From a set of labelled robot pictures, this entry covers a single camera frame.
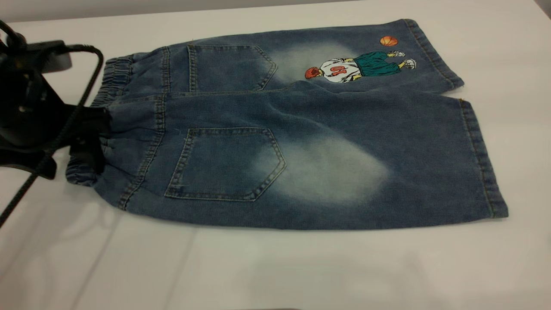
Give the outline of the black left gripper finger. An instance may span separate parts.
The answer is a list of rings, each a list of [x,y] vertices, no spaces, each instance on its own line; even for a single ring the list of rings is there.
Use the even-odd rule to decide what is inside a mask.
[[[76,137],[70,145],[70,156],[82,161],[96,174],[105,170],[105,157],[99,137]]]
[[[79,137],[110,135],[111,120],[106,108],[83,108],[79,114]]]

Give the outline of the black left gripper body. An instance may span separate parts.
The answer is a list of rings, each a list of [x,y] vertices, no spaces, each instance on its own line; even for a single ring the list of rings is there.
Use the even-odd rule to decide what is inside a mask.
[[[75,106],[61,100],[45,73],[71,68],[70,53],[84,45],[61,40],[28,44],[24,39],[1,43],[1,166],[54,179],[57,164],[40,161],[54,145]]]

